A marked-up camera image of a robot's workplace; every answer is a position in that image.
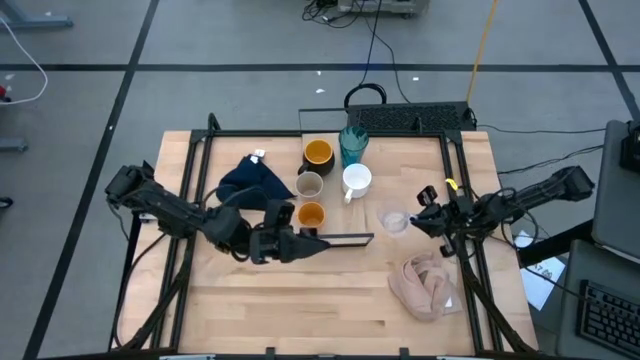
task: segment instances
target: black floor stripe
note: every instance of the black floor stripe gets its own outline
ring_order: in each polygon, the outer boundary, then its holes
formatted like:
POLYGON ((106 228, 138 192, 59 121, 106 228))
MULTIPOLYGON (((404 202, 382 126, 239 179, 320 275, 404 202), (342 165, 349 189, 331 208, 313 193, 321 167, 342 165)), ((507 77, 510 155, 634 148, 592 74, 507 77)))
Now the black floor stripe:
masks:
POLYGON ((158 7, 158 1, 159 0, 151 0, 149 8, 147 9, 147 14, 142 23, 142 28, 140 29, 138 39, 136 40, 136 45, 133 53, 131 54, 129 64, 127 65, 127 71, 122 80, 122 84, 120 85, 120 90, 118 91, 118 95, 116 96, 113 104, 104 133, 102 134, 102 139, 100 140, 100 145, 96 152, 96 157, 93 161, 93 165, 91 166, 91 171, 89 172, 89 178, 82 192, 78 209, 76 210, 73 222, 71 223, 71 229, 69 230, 69 234, 67 235, 67 239, 65 240, 62 248, 62 253, 60 254, 58 264, 56 265, 56 269, 53 273, 53 278, 49 284, 49 289, 47 290, 44 302, 40 308, 36 324, 31 332, 31 337, 29 338, 29 343, 27 344, 23 359, 36 359, 40 352, 42 342, 47 333, 47 328, 49 327, 49 322, 51 321, 51 316, 56 308, 58 297, 62 290, 62 285, 64 284, 64 279, 67 275, 67 271, 69 270, 73 253, 76 249, 76 245, 78 244, 80 232, 87 216, 91 199, 93 198, 93 194, 98 184, 100 172, 102 171, 107 151, 111 144, 111 139, 113 138, 113 133, 115 132, 116 125, 118 124, 122 107, 124 106, 127 93, 129 92, 129 87, 131 86, 131 81, 135 74, 135 67, 140 60, 142 48, 144 47, 147 35, 149 34, 149 28, 151 27, 153 17, 155 16, 155 12, 158 7))
POLYGON ((607 39, 605 39, 604 37, 604 33, 602 32, 602 29, 600 29, 600 25, 598 24, 598 21, 596 20, 596 17, 593 14, 593 10, 591 9, 589 2, 587 0, 579 0, 579 2, 585 17, 587 18, 587 22, 591 27, 591 31, 593 31, 593 36, 595 36, 596 42, 600 47, 600 51, 602 51, 602 55, 607 61, 607 64, 613 67, 614 69, 612 71, 613 78, 616 81, 616 85, 618 86, 618 89, 620 90, 620 94, 622 95, 624 103, 627 105, 627 108, 629 109, 631 118, 635 121, 640 121, 640 109, 638 109, 638 103, 636 103, 636 99, 633 96, 631 89, 629 89, 629 85, 627 84, 627 81, 625 80, 624 75, 622 74, 622 70, 618 68, 618 63, 615 57, 613 56, 613 52, 611 51, 609 44, 607 43, 607 39))
MULTIPOLYGON (((127 64, 41 64, 45 71, 127 71, 127 64)), ((136 71, 157 72, 271 72, 271 71, 364 71, 366 64, 139 64, 136 71)), ((470 72, 472 64, 397 64, 398 71, 470 72)), ((393 71, 392 64, 371 64, 372 71, 393 71)), ((0 71, 37 71, 31 64, 0 64, 0 71)), ((517 65, 484 64, 481 72, 640 72, 640 65, 517 65)))

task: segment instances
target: yellow cable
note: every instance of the yellow cable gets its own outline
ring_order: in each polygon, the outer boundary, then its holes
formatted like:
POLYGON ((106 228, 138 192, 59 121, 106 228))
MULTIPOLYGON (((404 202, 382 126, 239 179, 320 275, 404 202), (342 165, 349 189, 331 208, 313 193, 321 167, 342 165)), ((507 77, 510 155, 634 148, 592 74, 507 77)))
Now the yellow cable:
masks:
POLYGON ((480 49, 478 49, 478 55, 476 55, 476 62, 473 63, 473 72, 471 73, 471 83, 469 84, 469 90, 467 90, 467 104, 471 103, 471 93, 473 93, 473 86, 476 83, 476 73, 478 72, 478 64, 482 60, 482 54, 484 54, 484 43, 487 41, 487 34, 491 28, 491 22, 493 21, 493 15, 496 13, 496 7, 498 7, 498 0, 493 0, 491 4, 491 13, 489 13, 489 19, 484 26, 484 32, 482 33, 482 41, 480 42, 480 49))

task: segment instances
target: wooden board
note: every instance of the wooden board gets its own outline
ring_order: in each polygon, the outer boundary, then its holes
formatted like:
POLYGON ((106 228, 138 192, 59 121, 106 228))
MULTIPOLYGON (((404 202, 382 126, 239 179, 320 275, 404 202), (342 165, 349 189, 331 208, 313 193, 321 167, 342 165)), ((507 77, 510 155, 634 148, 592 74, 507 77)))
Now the wooden board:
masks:
MULTIPOLYGON (((163 139, 156 178, 171 191, 177 192, 180 187, 188 136, 188 132, 167 132, 163 139)), ((260 148, 267 151, 265 163, 293 191, 303 144, 314 138, 329 140, 339 156, 337 134, 215 138, 206 188, 217 186, 243 156, 260 148)), ((474 190, 497 190, 487 134, 467 133, 464 141, 474 190)), ((321 203, 330 215, 321 232, 374 232, 375 239, 364 249, 332 249, 291 264, 256 266, 235 262, 198 236, 181 352, 260 354, 273 346, 278 354, 392 355, 398 353, 399 347, 408 347, 413 355, 473 353, 466 312, 433 323, 419 322, 387 284, 389 272, 406 258, 422 251, 438 251, 442 244, 440 239, 430 239, 414 228, 402 238, 391 238, 376 215, 380 202, 388 199, 397 199, 411 212, 418 212, 420 205, 415 195, 428 184, 436 187, 440 201, 447 200, 438 141, 371 138, 362 162, 373 173, 371 189, 349 205, 342 201, 339 158, 332 173, 325 177, 321 203)), ((297 200, 294 202, 297 207, 300 205, 297 200)), ((218 203, 214 197, 208 205, 218 203)), ((243 216, 255 224, 262 220, 263 213, 243 211, 243 216)), ((136 252, 141 252, 157 235, 155 224, 143 225, 136 252)), ((132 276, 120 323, 124 339, 133 335, 156 304, 167 244, 168 241, 151 251, 132 276)), ((486 241, 485 249, 498 307, 524 340, 537 347, 514 251, 493 240, 486 241)), ((447 267, 452 274, 457 273, 455 261, 447 262, 447 267)), ((464 299, 461 281, 457 287, 464 299)), ((477 303, 481 319, 486 319, 477 303)), ((172 314, 173 311, 168 314, 163 344, 168 343, 172 314)), ((485 347, 490 347, 486 322, 483 325, 485 347)))

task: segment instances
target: black keyboard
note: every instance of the black keyboard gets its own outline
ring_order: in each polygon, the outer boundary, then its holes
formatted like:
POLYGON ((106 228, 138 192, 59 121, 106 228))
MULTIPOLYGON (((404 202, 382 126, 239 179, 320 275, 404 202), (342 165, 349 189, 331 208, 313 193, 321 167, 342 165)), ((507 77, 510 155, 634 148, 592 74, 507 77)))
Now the black keyboard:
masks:
POLYGON ((475 130, 465 102, 349 107, 349 124, 367 130, 475 130))
POLYGON ((640 302, 593 281, 580 285, 580 294, 591 304, 581 301, 578 306, 578 336, 640 359, 640 302))

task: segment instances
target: teal glass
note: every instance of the teal glass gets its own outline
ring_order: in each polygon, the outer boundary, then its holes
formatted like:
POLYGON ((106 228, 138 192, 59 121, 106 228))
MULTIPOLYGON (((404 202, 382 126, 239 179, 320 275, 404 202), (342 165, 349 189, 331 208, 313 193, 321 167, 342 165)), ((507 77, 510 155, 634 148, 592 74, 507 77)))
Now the teal glass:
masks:
POLYGON ((364 155, 364 150, 369 144, 369 134, 359 126, 347 126, 340 131, 340 154, 342 155, 342 168, 359 163, 364 155))

